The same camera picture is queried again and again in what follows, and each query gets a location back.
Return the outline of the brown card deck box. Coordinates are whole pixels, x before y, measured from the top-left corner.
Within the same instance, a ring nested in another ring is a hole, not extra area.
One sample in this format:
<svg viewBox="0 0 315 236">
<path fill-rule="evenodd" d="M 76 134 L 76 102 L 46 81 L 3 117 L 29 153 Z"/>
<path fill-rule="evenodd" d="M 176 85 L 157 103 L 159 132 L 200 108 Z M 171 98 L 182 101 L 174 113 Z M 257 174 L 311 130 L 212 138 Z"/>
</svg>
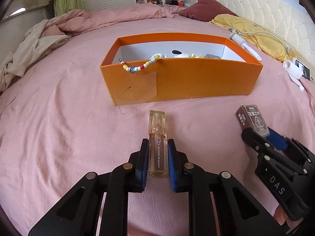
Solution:
<svg viewBox="0 0 315 236">
<path fill-rule="evenodd" d="M 256 105 L 241 105 L 235 115 L 242 129 L 251 128 L 261 137 L 270 135 L 269 128 Z"/>
</svg>

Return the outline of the clear perfume bottle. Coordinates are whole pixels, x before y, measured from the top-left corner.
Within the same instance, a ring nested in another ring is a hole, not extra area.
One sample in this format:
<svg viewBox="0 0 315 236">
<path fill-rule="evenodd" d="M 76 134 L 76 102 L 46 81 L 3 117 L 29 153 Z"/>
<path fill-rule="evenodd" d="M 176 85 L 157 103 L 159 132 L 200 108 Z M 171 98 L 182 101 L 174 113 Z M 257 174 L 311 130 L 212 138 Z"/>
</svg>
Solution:
<svg viewBox="0 0 315 236">
<path fill-rule="evenodd" d="M 149 112 L 149 175 L 166 177 L 168 165 L 168 137 L 166 117 L 162 111 Z"/>
</svg>

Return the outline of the yellow green Snoopy figure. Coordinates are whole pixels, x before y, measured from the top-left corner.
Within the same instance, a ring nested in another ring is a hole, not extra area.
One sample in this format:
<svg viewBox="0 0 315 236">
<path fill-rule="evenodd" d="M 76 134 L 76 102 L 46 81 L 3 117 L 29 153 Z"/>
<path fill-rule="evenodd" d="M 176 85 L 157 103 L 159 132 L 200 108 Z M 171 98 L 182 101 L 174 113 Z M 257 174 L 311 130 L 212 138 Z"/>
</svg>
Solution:
<svg viewBox="0 0 315 236">
<path fill-rule="evenodd" d="M 175 55 L 174 58 L 204 58 L 204 56 L 196 56 L 194 53 L 186 54 L 178 50 L 172 50 L 172 54 Z"/>
</svg>

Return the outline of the white toilet paper roll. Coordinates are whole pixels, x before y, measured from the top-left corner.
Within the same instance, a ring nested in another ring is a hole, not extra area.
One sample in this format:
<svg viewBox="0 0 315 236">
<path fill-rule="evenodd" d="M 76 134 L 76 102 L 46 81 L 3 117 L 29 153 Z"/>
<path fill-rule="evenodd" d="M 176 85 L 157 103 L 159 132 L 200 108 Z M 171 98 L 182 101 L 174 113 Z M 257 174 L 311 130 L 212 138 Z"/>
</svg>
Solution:
<svg viewBox="0 0 315 236">
<path fill-rule="evenodd" d="M 299 67 L 291 60 L 285 60 L 283 62 L 283 67 L 287 71 L 290 79 L 299 87 L 301 91 L 304 91 L 305 88 L 300 81 L 303 75 L 302 70 L 299 69 Z"/>
</svg>

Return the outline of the clear plastic card sleeve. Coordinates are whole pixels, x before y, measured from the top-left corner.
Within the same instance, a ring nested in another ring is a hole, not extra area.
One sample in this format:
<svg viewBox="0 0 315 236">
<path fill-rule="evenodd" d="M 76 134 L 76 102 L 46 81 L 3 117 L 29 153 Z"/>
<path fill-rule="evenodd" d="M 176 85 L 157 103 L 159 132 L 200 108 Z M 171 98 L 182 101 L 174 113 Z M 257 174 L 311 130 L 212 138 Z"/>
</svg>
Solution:
<svg viewBox="0 0 315 236">
<path fill-rule="evenodd" d="M 127 114 L 157 95 L 157 73 L 127 74 L 127 79 L 113 88 L 113 101 L 121 114 Z"/>
</svg>

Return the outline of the yellow pillow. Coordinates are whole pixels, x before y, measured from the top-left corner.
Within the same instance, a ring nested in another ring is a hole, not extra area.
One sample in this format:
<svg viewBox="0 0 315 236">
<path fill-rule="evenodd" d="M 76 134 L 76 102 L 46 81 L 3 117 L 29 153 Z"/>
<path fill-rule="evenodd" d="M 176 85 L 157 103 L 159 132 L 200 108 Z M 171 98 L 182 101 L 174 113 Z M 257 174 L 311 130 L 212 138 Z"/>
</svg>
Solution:
<svg viewBox="0 0 315 236">
<path fill-rule="evenodd" d="M 295 49 L 290 47 L 290 45 L 280 37 L 244 18 L 229 14 L 220 14 L 210 21 L 210 23 L 223 27 L 231 32 L 236 30 L 242 38 L 280 62 L 298 58 Z"/>
</svg>

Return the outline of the white lint roller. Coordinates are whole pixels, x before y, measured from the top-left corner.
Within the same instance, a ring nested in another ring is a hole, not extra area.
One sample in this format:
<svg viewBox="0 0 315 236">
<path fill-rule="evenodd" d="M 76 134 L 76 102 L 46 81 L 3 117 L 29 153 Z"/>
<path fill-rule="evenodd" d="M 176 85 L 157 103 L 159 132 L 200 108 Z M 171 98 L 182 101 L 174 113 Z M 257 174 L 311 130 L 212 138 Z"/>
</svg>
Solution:
<svg viewBox="0 0 315 236">
<path fill-rule="evenodd" d="M 236 32 L 236 30 L 232 31 L 230 39 L 234 41 L 236 44 L 238 44 L 242 49 L 247 50 L 256 60 L 262 61 L 262 58 L 259 56 L 259 54 L 248 45 L 247 41 L 244 38 L 242 38 Z"/>
</svg>

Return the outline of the orange cardboard box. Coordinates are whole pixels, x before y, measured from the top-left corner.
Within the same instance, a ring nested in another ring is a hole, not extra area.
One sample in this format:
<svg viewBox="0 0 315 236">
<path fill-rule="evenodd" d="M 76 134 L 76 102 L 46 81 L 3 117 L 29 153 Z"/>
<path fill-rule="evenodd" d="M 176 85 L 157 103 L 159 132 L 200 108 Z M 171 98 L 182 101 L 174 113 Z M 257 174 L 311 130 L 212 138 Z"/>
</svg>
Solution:
<svg viewBox="0 0 315 236">
<path fill-rule="evenodd" d="M 204 58 L 174 58 L 172 50 Z M 206 59 L 206 54 L 221 59 Z M 263 65 L 225 37 L 158 32 L 119 37 L 100 69 L 112 99 L 113 88 L 127 79 L 127 74 L 156 72 L 157 95 L 149 101 L 156 102 L 248 95 Z"/>
</svg>

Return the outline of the dark red pillow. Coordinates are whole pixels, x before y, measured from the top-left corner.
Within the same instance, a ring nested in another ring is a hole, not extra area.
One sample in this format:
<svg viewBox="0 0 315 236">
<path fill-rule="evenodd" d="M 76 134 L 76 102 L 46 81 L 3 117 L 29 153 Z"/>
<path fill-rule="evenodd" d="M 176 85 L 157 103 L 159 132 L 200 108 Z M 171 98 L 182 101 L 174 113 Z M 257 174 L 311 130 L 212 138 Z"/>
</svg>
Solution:
<svg viewBox="0 0 315 236">
<path fill-rule="evenodd" d="M 179 12 L 180 16 L 203 22 L 212 21 L 220 14 L 238 16 L 217 0 L 198 0 L 197 3 L 194 3 Z"/>
</svg>

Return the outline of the beige cloth garment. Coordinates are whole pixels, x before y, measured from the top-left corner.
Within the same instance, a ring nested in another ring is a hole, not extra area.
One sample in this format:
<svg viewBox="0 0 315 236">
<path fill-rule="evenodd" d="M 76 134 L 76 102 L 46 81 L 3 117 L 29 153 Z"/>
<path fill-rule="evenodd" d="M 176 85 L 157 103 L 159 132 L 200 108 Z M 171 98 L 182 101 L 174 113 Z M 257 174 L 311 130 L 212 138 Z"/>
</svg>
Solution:
<svg viewBox="0 0 315 236">
<path fill-rule="evenodd" d="M 15 77 L 23 77 L 37 60 L 69 41 L 56 25 L 46 27 L 47 23 L 43 20 L 29 29 L 17 50 L 5 57 L 1 63 L 1 92 L 8 89 Z"/>
</svg>

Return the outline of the red soda can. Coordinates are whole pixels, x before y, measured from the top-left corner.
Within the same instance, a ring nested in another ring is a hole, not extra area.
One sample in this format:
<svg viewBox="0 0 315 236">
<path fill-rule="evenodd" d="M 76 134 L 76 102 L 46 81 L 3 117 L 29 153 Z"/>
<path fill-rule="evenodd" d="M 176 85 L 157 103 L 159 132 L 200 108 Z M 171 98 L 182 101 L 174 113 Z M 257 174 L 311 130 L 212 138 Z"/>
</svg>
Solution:
<svg viewBox="0 0 315 236">
<path fill-rule="evenodd" d="M 184 0 L 177 0 L 177 4 L 179 7 L 183 7 L 184 6 Z"/>
</svg>

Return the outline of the pink duvet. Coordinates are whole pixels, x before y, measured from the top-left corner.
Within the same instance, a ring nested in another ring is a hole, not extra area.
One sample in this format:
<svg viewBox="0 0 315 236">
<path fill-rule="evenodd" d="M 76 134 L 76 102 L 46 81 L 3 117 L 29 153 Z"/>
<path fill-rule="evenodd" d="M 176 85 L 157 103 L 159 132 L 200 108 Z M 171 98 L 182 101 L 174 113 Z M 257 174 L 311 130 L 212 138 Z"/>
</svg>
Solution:
<svg viewBox="0 0 315 236">
<path fill-rule="evenodd" d="M 63 34 L 75 36 L 122 22 L 173 18 L 183 9 L 183 7 L 175 5 L 162 7 L 152 3 L 103 9 L 95 12 L 74 9 L 52 19 L 41 21 L 29 29 L 24 37 L 26 38 L 32 31 L 40 29 L 42 29 L 40 37 Z"/>
</svg>

